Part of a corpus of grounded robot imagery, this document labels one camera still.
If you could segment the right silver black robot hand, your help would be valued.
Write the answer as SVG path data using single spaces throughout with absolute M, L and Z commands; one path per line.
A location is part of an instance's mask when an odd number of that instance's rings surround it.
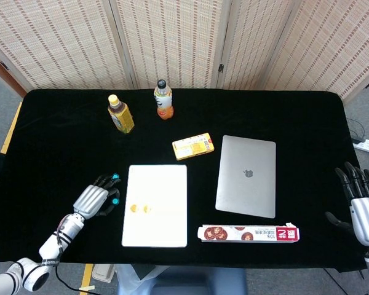
M 351 223 L 339 220 L 331 212 L 325 212 L 327 220 L 336 227 L 354 234 L 363 246 L 369 247 L 369 170 L 361 170 L 345 162 L 346 171 L 336 168 L 343 192 L 349 205 Z

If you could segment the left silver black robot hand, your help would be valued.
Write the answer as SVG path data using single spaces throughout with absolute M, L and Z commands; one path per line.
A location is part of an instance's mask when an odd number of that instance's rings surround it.
M 121 179 L 117 173 L 100 175 L 75 201 L 74 213 L 84 219 L 109 215 L 120 202 L 120 192 L 117 188 L 120 182 Z

